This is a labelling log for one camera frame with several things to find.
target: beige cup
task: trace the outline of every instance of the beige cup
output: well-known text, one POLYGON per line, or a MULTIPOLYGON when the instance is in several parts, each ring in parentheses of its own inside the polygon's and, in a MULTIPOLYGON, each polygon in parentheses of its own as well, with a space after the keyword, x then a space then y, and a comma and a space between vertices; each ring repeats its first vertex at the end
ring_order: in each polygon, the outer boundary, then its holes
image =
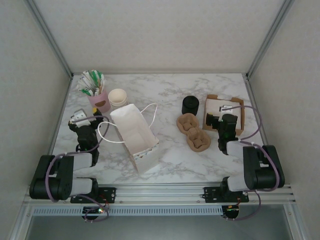
POLYGON ((113 89, 109 92, 108 99, 112 110, 128 105, 127 93, 125 90, 120 88, 113 89))

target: pink cup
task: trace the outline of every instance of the pink cup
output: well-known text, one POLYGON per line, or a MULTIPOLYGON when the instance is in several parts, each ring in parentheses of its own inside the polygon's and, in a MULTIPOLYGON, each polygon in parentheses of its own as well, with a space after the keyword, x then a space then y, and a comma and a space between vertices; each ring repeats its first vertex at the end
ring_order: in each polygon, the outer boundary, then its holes
POLYGON ((98 96, 87 95, 87 97, 93 108, 98 108, 101 113, 109 111, 111 106, 108 100, 108 93, 105 89, 98 96))

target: black cylinder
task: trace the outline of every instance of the black cylinder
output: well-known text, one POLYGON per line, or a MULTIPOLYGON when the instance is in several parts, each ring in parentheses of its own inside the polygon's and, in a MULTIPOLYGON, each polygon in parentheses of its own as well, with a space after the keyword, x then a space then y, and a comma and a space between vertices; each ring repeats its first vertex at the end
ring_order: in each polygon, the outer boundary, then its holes
POLYGON ((199 108, 199 100, 195 96, 186 96, 182 101, 182 114, 197 115, 199 108))

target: marble tabletop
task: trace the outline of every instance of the marble tabletop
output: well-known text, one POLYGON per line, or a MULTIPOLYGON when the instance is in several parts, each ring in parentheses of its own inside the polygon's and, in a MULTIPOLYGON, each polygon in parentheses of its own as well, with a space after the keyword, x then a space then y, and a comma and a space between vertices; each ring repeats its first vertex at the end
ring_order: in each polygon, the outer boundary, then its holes
MULTIPOLYGON (((73 113, 84 109, 88 115, 92 114, 87 97, 76 89, 79 78, 78 75, 73 78, 53 154, 74 151, 78 144, 77 135, 68 128, 68 121, 73 113)), ((159 165, 138 175, 122 144, 103 141, 98 149, 100 156, 96 166, 75 171, 75 177, 97 178, 99 184, 194 183, 220 182, 223 177, 243 171, 241 159, 224 155, 219 151, 217 132, 206 131, 211 137, 211 145, 207 150, 197 153, 189 148, 186 136, 176 125, 177 118, 182 114, 182 101, 188 95, 194 95, 199 99, 196 117, 199 119, 200 127, 207 94, 216 94, 220 99, 237 97, 243 99, 245 105, 251 105, 240 73, 115 74, 105 75, 105 78, 108 92, 116 88, 124 89, 128 102, 135 104, 140 110, 150 103, 158 104, 151 130, 159 139, 162 151, 159 165)), ((143 112, 147 123, 152 121, 153 111, 154 109, 149 107, 143 112)), ((252 110, 246 109, 244 132, 241 137, 253 133, 257 127, 252 110)), ((107 137, 110 140, 119 140, 112 126, 107 137)), ((251 141, 261 144, 260 134, 254 136, 251 141)))

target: white string handle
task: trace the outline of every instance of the white string handle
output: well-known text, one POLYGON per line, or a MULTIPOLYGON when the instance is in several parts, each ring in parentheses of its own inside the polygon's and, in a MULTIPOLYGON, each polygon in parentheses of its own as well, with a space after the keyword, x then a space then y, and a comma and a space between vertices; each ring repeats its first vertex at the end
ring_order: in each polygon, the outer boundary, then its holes
POLYGON ((146 106, 140 113, 142 113, 144 110, 146 110, 148 107, 150 107, 151 105, 154 105, 155 104, 155 110, 154 110, 154 115, 153 115, 153 119, 152 119, 152 122, 151 124, 149 125, 149 128, 151 127, 151 125, 154 123, 155 121, 155 118, 156 118, 156 112, 157 112, 157 109, 158 109, 158 104, 157 103, 151 103, 149 104, 148 106, 146 106))
POLYGON ((105 140, 105 141, 107 141, 107 142, 109 142, 109 143, 113 143, 113 144, 123 144, 123 143, 124 143, 124 141, 110 141, 110 140, 104 138, 104 136, 102 136, 102 134, 101 134, 101 132, 100 132, 100 126, 101 126, 102 124, 111 124, 111 125, 113 125, 113 126, 115 126, 115 127, 117 127, 117 125, 115 125, 114 123, 109 122, 109 121, 102 121, 102 122, 99 123, 98 128, 97 128, 97 129, 98 129, 98 134, 100 135, 100 137, 101 137, 103 140, 105 140))

